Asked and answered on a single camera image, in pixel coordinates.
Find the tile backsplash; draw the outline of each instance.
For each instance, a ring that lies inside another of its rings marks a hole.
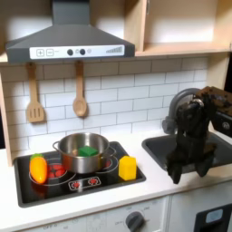
[[[106,59],[84,65],[88,116],[76,117],[75,68],[71,62],[38,63],[39,101],[46,121],[29,123],[26,107],[30,91],[23,65],[1,66],[5,107],[12,151],[42,149],[42,144],[75,132],[133,133],[159,130],[169,104],[178,92],[203,88],[207,57]]]

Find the stove knob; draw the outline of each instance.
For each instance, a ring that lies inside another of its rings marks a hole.
[[[137,231],[145,223],[144,217],[140,212],[133,212],[126,218],[126,225],[131,232]]]

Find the hood control panel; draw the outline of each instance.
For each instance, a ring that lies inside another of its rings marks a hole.
[[[32,60],[123,56],[125,45],[31,47]]]

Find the stovetop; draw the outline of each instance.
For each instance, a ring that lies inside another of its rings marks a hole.
[[[117,153],[106,160],[105,168],[86,175],[66,171],[61,162],[61,155],[57,151],[43,153],[48,162],[48,180],[43,185],[37,184],[30,175],[31,156],[15,159],[19,206],[27,208],[144,181],[146,178],[139,168],[135,180],[125,181],[119,177],[119,160],[127,155],[127,152],[118,142],[111,142],[111,146]]]

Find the sink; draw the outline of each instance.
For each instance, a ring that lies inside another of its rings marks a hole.
[[[208,142],[217,144],[212,168],[232,163],[232,145],[222,140],[214,133],[209,133]],[[176,136],[168,135],[146,139],[142,142],[142,147],[151,155],[162,169],[166,170],[166,157],[176,147]],[[182,173],[189,173],[192,171],[195,171],[194,164],[184,166],[182,169]]]

